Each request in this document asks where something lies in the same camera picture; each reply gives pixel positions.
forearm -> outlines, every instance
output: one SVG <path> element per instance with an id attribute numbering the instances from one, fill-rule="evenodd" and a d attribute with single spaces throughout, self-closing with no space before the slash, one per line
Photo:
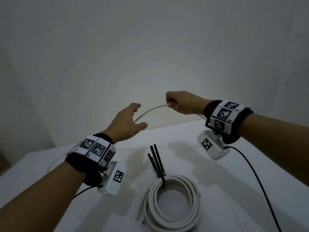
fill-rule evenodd
<path id="1" fill-rule="evenodd" d="M 276 164 L 309 186 L 309 128 L 250 114 L 237 132 Z"/>
<path id="2" fill-rule="evenodd" d="M 0 209 L 0 231 L 53 231 L 85 176 L 62 163 Z"/>

cable coil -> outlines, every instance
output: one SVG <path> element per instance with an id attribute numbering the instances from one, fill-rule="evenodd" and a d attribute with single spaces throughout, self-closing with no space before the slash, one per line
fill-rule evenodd
<path id="1" fill-rule="evenodd" d="M 157 232 L 189 231 L 195 227 L 200 218 L 200 193 L 195 183 L 186 176 L 170 174 L 166 175 L 164 178 L 166 184 L 177 184 L 187 191 L 189 198 L 189 214 L 183 220 L 175 222 L 161 212 L 157 202 L 158 190 L 162 185 L 162 180 L 159 178 L 146 190 L 140 206 L 138 207 L 136 219 L 138 220 L 142 209 L 147 224 L 151 229 Z"/>

white table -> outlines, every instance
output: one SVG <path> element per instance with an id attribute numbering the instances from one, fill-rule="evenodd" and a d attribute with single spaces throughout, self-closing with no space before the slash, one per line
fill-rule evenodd
<path id="1" fill-rule="evenodd" d="M 84 192 L 72 201 L 55 231 L 150 231 L 134 217 L 146 188 L 156 179 L 147 157 L 152 144 L 157 144 L 167 174 L 183 174 L 197 184 L 202 216 L 196 231 L 276 231 L 260 186 L 243 157 L 231 150 L 223 159 L 213 161 L 199 146 L 197 136 L 205 130 L 204 123 L 200 120 L 147 130 L 117 143 L 113 160 L 125 161 L 127 166 L 119 194 L 113 198 L 96 188 Z M 44 176 L 50 164 L 72 146 L 29 153 L 21 159 L 0 177 L 0 207 Z M 233 146 L 255 168 L 282 230 L 309 231 L 309 188 L 244 139 Z M 170 198 L 166 193 L 160 204 L 166 208 L 173 205 L 176 213 L 184 202 Z"/>

fist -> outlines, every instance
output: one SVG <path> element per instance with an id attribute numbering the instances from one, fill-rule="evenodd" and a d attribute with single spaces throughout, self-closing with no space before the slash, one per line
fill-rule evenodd
<path id="1" fill-rule="evenodd" d="M 118 112 L 110 126 L 102 133 L 110 136 L 115 144 L 116 142 L 129 139 L 147 128 L 147 123 L 134 124 L 133 122 L 134 112 L 137 112 L 140 107 L 139 103 L 131 103 L 128 107 Z"/>
<path id="2" fill-rule="evenodd" d="M 182 114 L 203 115 L 204 109 L 212 100 L 204 99 L 187 91 L 169 91 L 166 93 L 166 103 L 169 108 Z"/>

black cable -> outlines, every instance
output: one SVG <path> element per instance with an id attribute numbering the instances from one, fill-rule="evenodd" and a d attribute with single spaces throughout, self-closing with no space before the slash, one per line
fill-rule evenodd
<path id="1" fill-rule="evenodd" d="M 89 190 L 89 189 L 94 188 L 94 187 L 97 187 L 97 186 L 88 187 L 88 188 L 86 188 L 85 190 L 82 190 L 82 191 L 79 192 L 77 195 L 75 195 L 73 199 L 75 199 L 75 197 L 79 196 L 81 193 L 85 192 L 86 190 Z"/>
<path id="2" fill-rule="evenodd" d="M 259 177 L 257 176 L 257 173 L 255 172 L 254 168 L 253 168 L 252 165 L 250 164 L 249 160 L 244 156 L 243 153 L 241 153 L 241 152 L 240 152 L 238 149 L 236 149 L 235 147 L 226 146 L 226 147 L 223 147 L 223 148 L 224 148 L 224 149 L 226 149 L 226 148 L 232 148 L 232 149 L 238 151 L 238 152 L 245 158 L 245 160 L 246 160 L 247 163 L 249 164 L 250 168 L 252 169 L 252 171 L 253 171 L 255 177 L 257 178 L 257 181 L 258 181 L 259 184 L 260 184 L 260 187 L 261 187 L 261 189 L 262 189 L 262 191 L 263 191 L 263 194 L 264 194 L 264 196 L 265 196 L 265 199 L 266 199 L 266 201 L 267 201 L 267 203 L 268 203 L 269 209 L 270 209 L 271 214 L 272 214 L 272 217 L 273 217 L 273 219 L 274 219 L 274 221 L 275 221 L 275 223 L 276 223 L 276 226 L 277 226 L 279 232 L 282 232 L 282 230 L 281 230 L 281 228 L 280 228 L 280 226 L 279 226 L 279 223 L 278 223 L 278 221 L 277 221 L 276 215 L 275 215 L 275 213 L 273 212 L 273 209 L 272 209 L 272 206 L 271 206 L 270 201 L 269 201 L 269 199 L 268 199 L 268 196 L 266 195 L 266 192 L 265 192 L 265 190 L 264 190 L 264 187 L 262 186 L 262 183 L 261 183 Z"/>

